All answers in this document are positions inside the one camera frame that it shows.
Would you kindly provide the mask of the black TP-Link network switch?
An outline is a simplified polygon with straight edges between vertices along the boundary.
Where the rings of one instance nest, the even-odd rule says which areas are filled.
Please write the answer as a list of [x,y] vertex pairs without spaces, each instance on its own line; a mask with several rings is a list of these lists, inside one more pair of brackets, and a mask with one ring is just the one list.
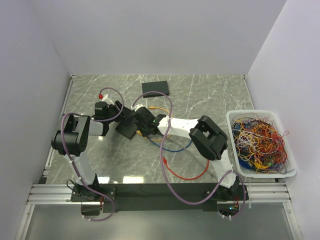
[[115,128],[116,132],[131,140],[136,134],[138,127],[135,124],[134,114],[126,116]]

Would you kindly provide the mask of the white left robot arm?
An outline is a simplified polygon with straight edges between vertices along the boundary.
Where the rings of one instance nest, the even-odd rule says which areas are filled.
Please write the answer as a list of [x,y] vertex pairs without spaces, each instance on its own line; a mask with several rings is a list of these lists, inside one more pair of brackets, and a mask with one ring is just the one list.
[[76,177],[74,191],[82,193],[89,201],[100,197],[101,189],[97,174],[90,166],[85,153],[90,136],[104,137],[109,131],[109,124],[121,123],[133,111],[120,101],[98,101],[94,105],[94,115],[63,114],[59,119],[56,133],[51,139],[54,150],[68,161]]

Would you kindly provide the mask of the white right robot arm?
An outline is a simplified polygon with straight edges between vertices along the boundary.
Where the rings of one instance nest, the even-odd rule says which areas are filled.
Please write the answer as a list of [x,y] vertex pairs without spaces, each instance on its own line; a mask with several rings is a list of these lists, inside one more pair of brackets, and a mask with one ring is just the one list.
[[208,116],[199,119],[182,119],[159,114],[154,116],[143,105],[133,108],[134,123],[144,137],[173,135],[190,139],[198,152],[212,162],[217,179],[221,181],[220,195],[230,200],[238,193],[239,181],[235,173],[223,175],[233,169],[228,155],[228,137]]

